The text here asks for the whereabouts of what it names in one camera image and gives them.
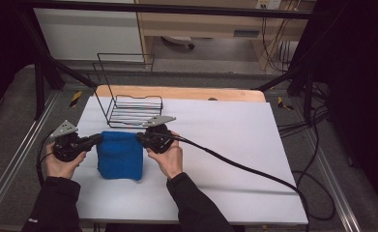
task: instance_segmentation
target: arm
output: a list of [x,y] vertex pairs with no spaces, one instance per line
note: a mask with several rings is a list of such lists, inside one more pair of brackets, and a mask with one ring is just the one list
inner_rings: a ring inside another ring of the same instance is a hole
[[163,154],[150,149],[148,153],[168,178],[167,188],[179,208],[183,232],[234,231],[216,204],[183,172],[183,150],[178,141]]
[[167,188],[179,208],[179,221],[184,232],[234,231],[216,204],[185,172],[167,181]]
[[[48,154],[51,153],[52,146],[53,144],[46,146]],[[23,232],[81,231],[76,209],[80,185],[71,181],[71,178],[85,155],[83,152],[71,162],[61,162],[53,154],[46,158],[47,178],[34,209],[22,228]]]

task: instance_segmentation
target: white panel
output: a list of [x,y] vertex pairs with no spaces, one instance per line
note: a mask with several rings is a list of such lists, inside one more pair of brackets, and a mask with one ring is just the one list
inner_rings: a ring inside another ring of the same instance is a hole
[[[107,105],[110,99],[100,100]],[[228,159],[295,186],[268,103],[169,99],[164,99],[163,103],[162,114],[177,117],[176,121],[167,123],[171,130]],[[77,126],[79,136],[119,130],[108,127],[95,97],[89,99]],[[181,147],[185,171],[230,222],[307,223],[301,200],[292,189],[233,167],[186,143],[181,143]],[[105,180],[97,165],[94,147],[73,176],[82,186],[77,202],[80,218],[140,222],[177,220],[177,207],[167,192],[166,178],[146,152],[143,177],[138,182]]]
[[[101,2],[133,3],[133,0]],[[97,60],[99,52],[142,53],[136,13],[50,9],[35,9],[35,13],[56,59]],[[122,56],[122,59],[142,61],[143,57]]]

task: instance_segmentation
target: white wall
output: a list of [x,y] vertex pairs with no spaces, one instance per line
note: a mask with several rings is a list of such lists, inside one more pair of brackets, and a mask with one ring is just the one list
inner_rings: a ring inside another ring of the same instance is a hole
[[[133,0],[81,1],[133,3]],[[35,9],[35,13],[47,46],[56,59],[97,60],[98,52],[142,53],[136,13],[49,9]],[[113,59],[143,60],[142,56]]]

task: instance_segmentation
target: blue towel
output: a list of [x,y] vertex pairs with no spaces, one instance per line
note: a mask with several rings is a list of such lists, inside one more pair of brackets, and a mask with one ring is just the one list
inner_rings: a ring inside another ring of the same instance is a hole
[[143,173],[143,146],[135,133],[103,131],[97,146],[98,170],[105,179],[133,179]]

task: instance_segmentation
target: wooden board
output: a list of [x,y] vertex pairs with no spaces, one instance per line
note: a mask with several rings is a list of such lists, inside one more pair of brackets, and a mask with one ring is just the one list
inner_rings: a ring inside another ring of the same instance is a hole
[[[209,100],[234,102],[265,102],[264,94],[255,90],[239,89],[208,89],[208,88],[180,88],[180,87],[148,87],[148,86],[119,86],[111,85],[113,95],[130,95],[133,97],[161,96],[165,99]],[[99,97],[110,97],[107,85],[97,89]]]

